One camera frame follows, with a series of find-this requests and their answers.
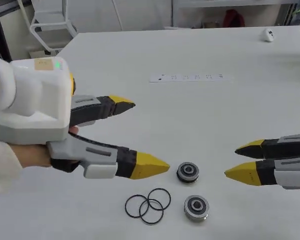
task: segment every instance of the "red object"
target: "red object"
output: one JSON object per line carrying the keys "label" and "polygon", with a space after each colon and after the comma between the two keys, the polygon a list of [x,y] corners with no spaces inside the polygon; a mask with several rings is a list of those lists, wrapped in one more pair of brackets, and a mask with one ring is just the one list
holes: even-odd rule
{"label": "red object", "polygon": [[227,10],[225,12],[225,17],[223,20],[223,27],[224,28],[245,27],[244,17],[234,9]]}

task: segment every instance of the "table surface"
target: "table surface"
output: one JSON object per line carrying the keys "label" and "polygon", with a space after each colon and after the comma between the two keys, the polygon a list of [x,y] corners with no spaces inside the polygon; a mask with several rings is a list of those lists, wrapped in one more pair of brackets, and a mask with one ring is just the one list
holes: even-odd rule
{"label": "table surface", "polygon": [[[300,134],[300,26],[79,34],[61,53],[78,94],[134,100],[124,114],[80,134],[151,153],[171,165],[147,179],[85,179],[52,168],[25,169],[0,196],[0,240],[300,240],[300,190],[249,186],[224,171],[252,159],[234,150],[253,140]],[[149,83],[153,74],[221,73],[229,81]],[[176,177],[198,165],[193,185]],[[172,196],[154,226],[129,218],[126,199],[156,187]],[[210,205],[203,224],[184,215],[189,195]],[[153,195],[165,204],[166,196]],[[132,213],[137,200],[130,204]],[[149,212],[148,220],[158,217]]]}

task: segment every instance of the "ball bearing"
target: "ball bearing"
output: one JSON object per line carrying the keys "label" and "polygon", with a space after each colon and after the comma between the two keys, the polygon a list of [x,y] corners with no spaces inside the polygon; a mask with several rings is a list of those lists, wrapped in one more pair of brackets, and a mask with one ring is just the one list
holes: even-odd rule
{"label": "ball bearing", "polygon": [[193,222],[207,219],[209,213],[208,201],[199,195],[191,195],[184,202],[184,213]]}
{"label": "ball bearing", "polygon": [[199,177],[199,168],[192,162],[181,163],[176,171],[176,176],[181,182],[192,184]]}

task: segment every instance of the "sleeve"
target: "sleeve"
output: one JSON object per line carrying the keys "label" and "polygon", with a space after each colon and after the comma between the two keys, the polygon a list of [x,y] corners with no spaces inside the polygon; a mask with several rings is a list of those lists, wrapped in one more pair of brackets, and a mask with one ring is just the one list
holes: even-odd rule
{"label": "sleeve", "polygon": [[18,178],[22,166],[7,143],[0,142],[0,193],[10,187]]}

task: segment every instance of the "power strip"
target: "power strip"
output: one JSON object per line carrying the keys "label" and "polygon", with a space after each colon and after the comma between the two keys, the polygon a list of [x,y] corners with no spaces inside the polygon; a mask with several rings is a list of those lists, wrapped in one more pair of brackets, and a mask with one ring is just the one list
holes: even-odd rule
{"label": "power strip", "polygon": [[223,74],[194,74],[194,75],[166,75],[157,74],[150,77],[150,83],[166,82],[211,82],[211,81],[228,81],[228,77]]}

